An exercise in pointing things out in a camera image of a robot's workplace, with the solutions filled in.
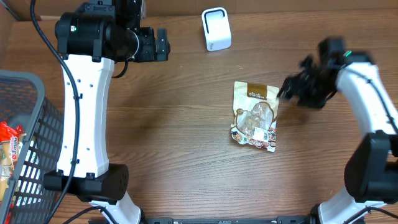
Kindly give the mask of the brown Pantree snack pouch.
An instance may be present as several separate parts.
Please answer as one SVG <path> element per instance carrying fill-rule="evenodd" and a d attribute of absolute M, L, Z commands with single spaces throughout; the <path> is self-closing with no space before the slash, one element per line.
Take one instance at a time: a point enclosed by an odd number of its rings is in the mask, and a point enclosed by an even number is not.
<path fill-rule="evenodd" d="M 234 123 L 230 131 L 237 143 L 275 151 L 278 92 L 279 88 L 274 86 L 234 83 Z"/>

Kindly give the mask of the orange biscuit packet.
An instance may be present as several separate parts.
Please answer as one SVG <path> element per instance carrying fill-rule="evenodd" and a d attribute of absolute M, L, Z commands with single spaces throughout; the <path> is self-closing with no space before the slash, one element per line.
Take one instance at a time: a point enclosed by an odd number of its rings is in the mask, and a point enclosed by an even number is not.
<path fill-rule="evenodd" d="M 5 121 L 1 122 L 1 205 L 5 202 L 8 180 L 14 173 L 25 135 L 21 125 L 12 128 Z"/>

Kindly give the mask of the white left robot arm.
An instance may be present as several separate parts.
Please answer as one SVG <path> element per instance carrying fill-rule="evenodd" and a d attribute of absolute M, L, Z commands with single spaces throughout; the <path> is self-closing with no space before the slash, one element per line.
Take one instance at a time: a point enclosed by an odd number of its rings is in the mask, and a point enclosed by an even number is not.
<path fill-rule="evenodd" d="M 142 0 L 83 3 L 55 25 L 53 53 L 63 68 L 63 138 L 56 168 L 44 175 L 44 187 L 72 194 L 98 209 L 109 223 L 144 223 L 144 212 L 127 192 L 129 171 L 110 163 L 106 115 L 117 63 L 164 62 L 170 53 L 165 29 L 141 27 Z"/>

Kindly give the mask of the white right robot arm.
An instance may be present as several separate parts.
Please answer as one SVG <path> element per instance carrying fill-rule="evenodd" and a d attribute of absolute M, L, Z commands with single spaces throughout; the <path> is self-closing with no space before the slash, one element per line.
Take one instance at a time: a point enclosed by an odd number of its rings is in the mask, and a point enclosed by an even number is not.
<path fill-rule="evenodd" d="M 361 142 L 345 165 L 344 187 L 315 205 L 305 223 L 364 223 L 378 211 L 397 215 L 384 206 L 397 203 L 397 109 L 367 52 L 347 50 L 343 39 L 329 37 L 318 45 L 320 63 L 304 59 L 302 71 L 287 77 L 277 96 L 297 98 L 299 106 L 322 109 L 336 93 L 350 104 L 361 131 Z"/>

